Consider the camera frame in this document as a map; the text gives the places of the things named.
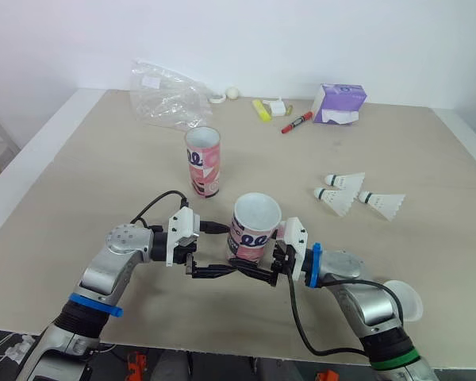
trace green ring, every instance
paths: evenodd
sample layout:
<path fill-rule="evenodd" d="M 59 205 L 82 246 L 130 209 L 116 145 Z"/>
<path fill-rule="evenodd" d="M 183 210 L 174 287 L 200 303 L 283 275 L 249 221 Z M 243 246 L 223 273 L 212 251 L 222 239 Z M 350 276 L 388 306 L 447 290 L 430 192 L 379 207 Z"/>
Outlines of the green ring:
<path fill-rule="evenodd" d="M 399 368 L 406 364 L 409 364 L 413 362 L 413 360 L 416 360 L 418 357 L 420 357 L 420 354 L 418 353 L 416 348 L 413 348 L 402 356 L 395 357 L 391 360 L 381 361 L 378 363 L 370 363 L 370 365 L 376 371 L 388 371 L 390 369 Z"/>

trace badminton shuttlecock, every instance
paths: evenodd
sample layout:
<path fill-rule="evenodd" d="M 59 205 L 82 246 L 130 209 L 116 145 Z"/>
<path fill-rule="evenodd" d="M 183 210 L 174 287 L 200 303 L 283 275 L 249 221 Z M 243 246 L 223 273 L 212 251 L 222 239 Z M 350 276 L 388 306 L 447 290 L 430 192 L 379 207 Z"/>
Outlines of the badminton shuttlecock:
<path fill-rule="evenodd" d="M 325 188 L 316 188 L 314 196 L 318 200 L 324 201 L 341 217 L 346 215 L 355 199 L 353 194 L 347 190 L 328 190 Z"/>
<path fill-rule="evenodd" d="M 386 220 L 392 221 L 398 208 L 404 201 L 405 194 L 373 194 L 363 191 L 359 194 L 359 201 L 370 205 L 382 214 Z"/>
<path fill-rule="evenodd" d="M 331 174 L 324 178 L 324 182 L 342 191 L 350 191 L 356 198 L 359 189 L 362 187 L 363 179 L 365 179 L 365 172 L 353 173 L 352 175 Z"/>

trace printed pattern on cup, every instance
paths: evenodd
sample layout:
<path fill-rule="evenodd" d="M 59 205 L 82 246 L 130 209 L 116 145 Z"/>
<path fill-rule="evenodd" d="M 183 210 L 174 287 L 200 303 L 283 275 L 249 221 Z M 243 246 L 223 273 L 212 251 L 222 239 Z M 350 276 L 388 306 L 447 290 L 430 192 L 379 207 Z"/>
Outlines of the printed pattern on cup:
<path fill-rule="evenodd" d="M 210 197 L 219 190 L 221 171 L 221 148 L 217 144 L 210 148 L 188 147 L 190 178 L 196 193 Z"/>
<path fill-rule="evenodd" d="M 270 232 L 256 232 L 247 229 L 233 215 L 228 235 L 229 250 L 238 258 L 258 262 L 263 256 L 264 246 L 272 233 L 273 230 Z"/>

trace yellow highlighter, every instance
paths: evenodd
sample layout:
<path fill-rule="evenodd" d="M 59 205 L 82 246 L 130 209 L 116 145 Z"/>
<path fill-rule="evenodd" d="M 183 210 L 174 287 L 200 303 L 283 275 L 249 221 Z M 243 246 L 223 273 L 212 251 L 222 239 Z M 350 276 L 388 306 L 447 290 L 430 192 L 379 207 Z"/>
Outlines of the yellow highlighter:
<path fill-rule="evenodd" d="M 255 108 L 255 112 L 259 115 L 262 121 L 270 121 L 271 115 L 268 113 L 267 109 L 264 108 L 263 103 L 258 100 L 254 99 L 252 101 L 252 105 Z"/>

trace red marker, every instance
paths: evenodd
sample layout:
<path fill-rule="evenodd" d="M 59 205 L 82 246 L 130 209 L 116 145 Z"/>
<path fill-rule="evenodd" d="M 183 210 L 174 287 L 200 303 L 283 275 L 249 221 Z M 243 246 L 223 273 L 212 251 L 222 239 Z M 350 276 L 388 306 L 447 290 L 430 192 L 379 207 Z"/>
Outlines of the red marker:
<path fill-rule="evenodd" d="M 288 133 L 294 127 L 298 127 L 304 121 L 308 121 L 312 118 L 312 111 L 309 111 L 307 114 L 301 115 L 298 119 L 296 119 L 293 123 L 289 123 L 286 127 L 282 129 L 282 133 Z"/>

